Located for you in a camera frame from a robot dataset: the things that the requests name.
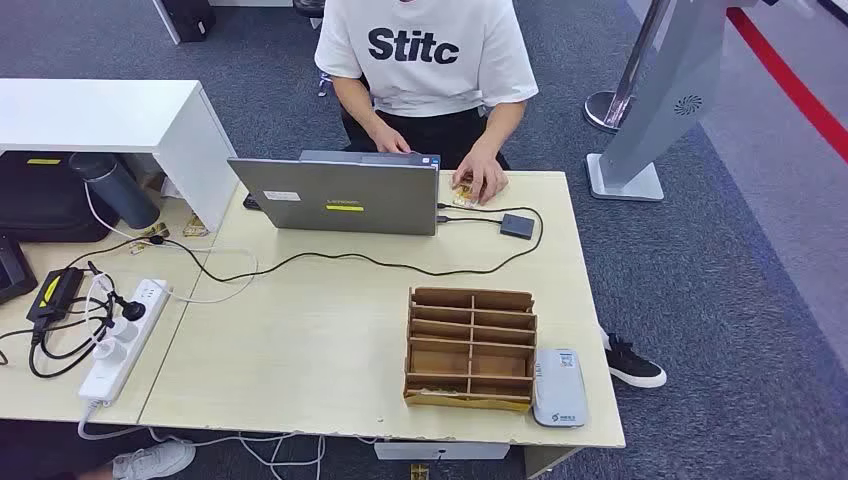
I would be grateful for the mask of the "person's right hand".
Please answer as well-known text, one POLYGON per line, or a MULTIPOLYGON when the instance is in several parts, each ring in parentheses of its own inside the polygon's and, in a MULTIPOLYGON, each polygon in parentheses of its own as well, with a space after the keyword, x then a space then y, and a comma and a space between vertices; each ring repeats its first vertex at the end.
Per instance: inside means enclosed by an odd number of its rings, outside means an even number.
POLYGON ((393 129, 383 121, 369 126, 366 129, 366 132, 376 145, 378 152, 402 154, 409 154, 412 152, 412 149, 404 137, 397 130, 393 129))

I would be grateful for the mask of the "person's left hand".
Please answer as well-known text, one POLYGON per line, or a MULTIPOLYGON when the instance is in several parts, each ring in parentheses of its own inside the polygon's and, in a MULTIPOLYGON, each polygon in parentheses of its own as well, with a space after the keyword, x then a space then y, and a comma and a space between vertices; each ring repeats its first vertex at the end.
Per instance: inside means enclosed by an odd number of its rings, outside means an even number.
POLYGON ((478 205, 488 203, 509 183, 497 155, 498 151, 489 147, 472 147, 452 177, 452 188, 465 185, 471 201, 478 205))

